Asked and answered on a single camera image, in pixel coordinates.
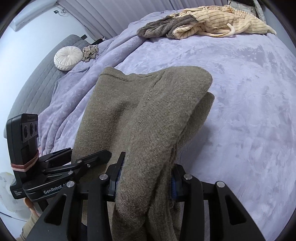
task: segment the cream striped garment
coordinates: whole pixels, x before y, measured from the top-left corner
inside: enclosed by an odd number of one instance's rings
[[[240,33],[266,34],[270,32],[276,35],[274,29],[256,16],[229,5],[186,8],[182,12],[170,16],[179,18],[188,14],[192,15],[198,23],[187,24],[174,29],[173,35],[176,39],[184,39],[194,34],[229,37]]]

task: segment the white wall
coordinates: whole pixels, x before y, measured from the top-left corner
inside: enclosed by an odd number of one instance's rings
[[[55,5],[37,16],[19,31],[8,27],[0,38],[0,172],[13,173],[7,141],[3,137],[7,116],[22,86],[40,63],[40,61],[64,38],[70,34],[83,36],[84,26],[71,14],[55,14],[61,10]],[[89,43],[94,40],[88,37]],[[7,211],[0,203],[0,212],[13,217],[15,213]]]

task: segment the bed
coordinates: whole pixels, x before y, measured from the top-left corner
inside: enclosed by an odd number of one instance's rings
[[[145,39],[137,29],[176,11],[155,12],[99,44],[95,60],[58,80],[39,115],[41,153],[73,147],[98,76],[108,66],[146,74],[199,66],[213,77],[210,114],[176,162],[201,181],[224,181],[267,241],[275,240],[296,207],[296,58],[273,34],[229,38]]]

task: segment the metal screw head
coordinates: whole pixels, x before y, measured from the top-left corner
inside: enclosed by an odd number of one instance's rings
[[[223,188],[223,187],[225,187],[225,183],[222,181],[219,181],[219,182],[217,182],[217,186],[220,188]]]
[[[190,175],[190,174],[185,174],[185,175],[184,175],[184,178],[185,178],[186,180],[191,180],[191,179],[192,179],[192,175]]]
[[[108,175],[107,175],[107,174],[101,174],[101,175],[99,176],[99,178],[100,178],[101,180],[106,180],[106,179],[108,178]]]
[[[66,185],[67,185],[67,187],[71,188],[71,187],[73,187],[75,185],[75,182],[69,181],[69,182],[67,182]]]

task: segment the round tufted cushion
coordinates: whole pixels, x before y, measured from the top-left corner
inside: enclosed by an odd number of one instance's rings
[[[82,51],[75,46],[61,48],[54,56],[54,65],[59,70],[71,70],[83,57]]]

